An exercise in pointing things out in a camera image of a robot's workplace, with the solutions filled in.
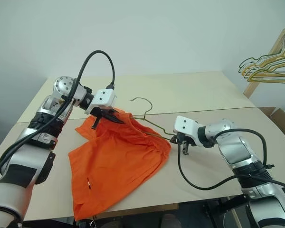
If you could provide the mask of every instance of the gold hanger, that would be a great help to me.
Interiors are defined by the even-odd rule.
[[[143,118],[132,117],[133,119],[147,121],[148,123],[150,123],[150,124],[152,124],[152,125],[154,125],[154,126],[160,128],[160,129],[162,129],[165,134],[167,134],[167,135],[173,135],[173,136],[175,135],[175,134],[167,133],[166,130],[165,130],[163,127],[160,127],[159,125],[157,125],[157,124],[151,122],[150,120],[147,120],[147,119],[146,119],[146,114],[147,114],[147,112],[151,111],[152,108],[153,108],[153,105],[152,105],[151,101],[149,101],[148,99],[146,99],[146,98],[144,98],[144,97],[135,97],[135,98],[133,98],[133,99],[130,100],[130,101],[134,101],[134,100],[136,100],[136,99],[143,99],[143,100],[149,102],[149,104],[151,105],[151,108],[150,108],[149,110],[145,111],[145,113],[144,113],[144,115],[143,115]],[[144,133],[145,133],[145,134],[149,134],[149,135],[153,135],[153,136],[158,136],[158,135],[156,135],[156,134],[152,134],[152,133],[148,133],[148,132],[144,132]]]

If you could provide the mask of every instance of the beige tabletop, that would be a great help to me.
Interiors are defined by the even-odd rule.
[[[148,119],[172,131],[177,115],[179,114],[154,114],[148,115]],[[260,132],[267,141],[268,163],[275,165],[275,168],[270,170],[270,173],[276,180],[285,182],[285,136],[258,108],[189,112],[181,113],[181,115],[195,119],[203,124],[208,124],[221,118],[228,118],[233,120],[239,127],[250,128]],[[58,138],[58,145],[54,150],[56,158],[53,169],[44,183],[34,187],[25,220],[73,215],[71,169],[67,154],[86,142],[86,139],[74,130],[83,121],[84,119],[71,119],[65,125]],[[161,133],[160,129],[145,122],[141,123]],[[16,140],[21,130],[27,125],[28,123],[18,123],[11,129],[0,146],[0,155],[4,149]],[[248,133],[243,135],[248,139],[260,159],[262,159],[262,144],[260,140]],[[190,147],[189,155],[182,156],[181,163],[183,171],[189,180],[203,187],[218,183],[232,175],[217,146],[210,149]],[[192,188],[180,175],[177,166],[177,150],[173,146],[167,164],[151,179],[112,206],[108,211],[211,199],[240,193],[240,185],[236,180],[232,180],[210,191]]]
[[[18,123],[29,122],[47,95],[53,91],[57,77],[49,78],[33,98]],[[93,94],[105,88],[110,77],[83,77],[80,83],[90,87]],[[143,114],[149,104],[143,100],[130,99],[142,96],[152,101],[149,114],[193,112],[229,108],[255,107],[222,72],[188,74],[164,74],[150,76],[117,76],[115,80],[117,95],[116,107]],[[69,119],[86,118],[84,111],[74,108]]]

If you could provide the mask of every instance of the silver robot arm segment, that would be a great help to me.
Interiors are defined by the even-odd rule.
[[[234,128],[235,124],[227,119],[204,126],[192,119],[177,116],[173,131],[182,141],[178,143],[183,143],[185,155],[188,154],[189,144],[206,148],[217,144],[221,155],[235,175],[272,179],[240,132],[223,133],[214,139],[218,133]],[[249,178],[238,178],[238,181],[243,194],[250,200],[247,214],[250,216],[252,227],[285,226],[285,188]]]
[[[21,139],[45,125],[57,113],[68,96],[73,78],[63,76],[56,79],[53,93],[46,97],[28,127],[22,131]],[[0,228],[21,227],[29,206],[33,186],[44,182],[53,166],[55,154],[51,151],[58,142],[62,127],[67,122],[73,106],[80,106],[86,114],[97,108],[111,109],[116,96],[114,90],[101,89],[92,95],[88,87],[77,87],[74,97],[65,111],[43,132],[20,147],[1,169],[0,178]]]

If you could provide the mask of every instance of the orange garment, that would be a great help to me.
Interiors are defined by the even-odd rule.
[[[114,205],[153,176],[168,160],[167,140],[134,120],[130,113],[116,117],[125,124],[88,117],[77,132],[89,142],[69,153],[75,220],[98,214]]]

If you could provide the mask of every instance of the white wall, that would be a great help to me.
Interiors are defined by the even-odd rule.
[[[93,50],[109,53],[117,77],[223,70],[244,90],[239,63],[284,27],[285,0],[0,0],[0,142],[47,77],[76,76]],[[95,56],[85,75],[111,71]],[[285,85],[252,100],[285,109]]]

